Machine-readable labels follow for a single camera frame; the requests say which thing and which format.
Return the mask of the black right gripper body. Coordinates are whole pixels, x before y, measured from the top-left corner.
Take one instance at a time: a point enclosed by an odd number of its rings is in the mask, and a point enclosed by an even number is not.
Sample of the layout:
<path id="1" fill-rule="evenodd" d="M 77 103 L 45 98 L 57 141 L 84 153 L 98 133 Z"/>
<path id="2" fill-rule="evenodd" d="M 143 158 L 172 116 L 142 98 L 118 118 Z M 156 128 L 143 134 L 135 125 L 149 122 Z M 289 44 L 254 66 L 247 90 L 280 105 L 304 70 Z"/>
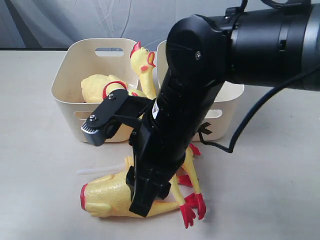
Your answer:
<path id="1" fill-rule="evenodd" d="M 184 161 L 186 142 L 167 127 L 157 126 L 149 105 L 141 125 L 129 138 L 134 159 L 126 175 L 131 192 L 129 211 L 142 217 L 148 215 L 154 200 L 170 188 L 170 179 Z"/>

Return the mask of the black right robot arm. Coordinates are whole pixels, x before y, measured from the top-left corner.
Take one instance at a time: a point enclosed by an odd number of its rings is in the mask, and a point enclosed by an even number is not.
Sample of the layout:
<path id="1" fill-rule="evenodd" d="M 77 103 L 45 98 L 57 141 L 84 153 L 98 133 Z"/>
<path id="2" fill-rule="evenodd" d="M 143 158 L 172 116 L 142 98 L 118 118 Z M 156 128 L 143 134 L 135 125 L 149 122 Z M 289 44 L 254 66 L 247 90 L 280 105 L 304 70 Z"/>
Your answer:
<path id="1" fill-rule="evenodd" d="M 253 115 L 285 88 L 320 89 L 320 6 L 309 0 L 265 2 L 268 9 L 228 8 L 224 16 L 181 19 L 166 40 L 168 69 L 160 92 L 129 142 L 134 166 L 126 180 L 132 213 L 145 217 L 185 160 L 185 151 L 225 82 L 270 87 L 234 132 L 235 144 Z"/>

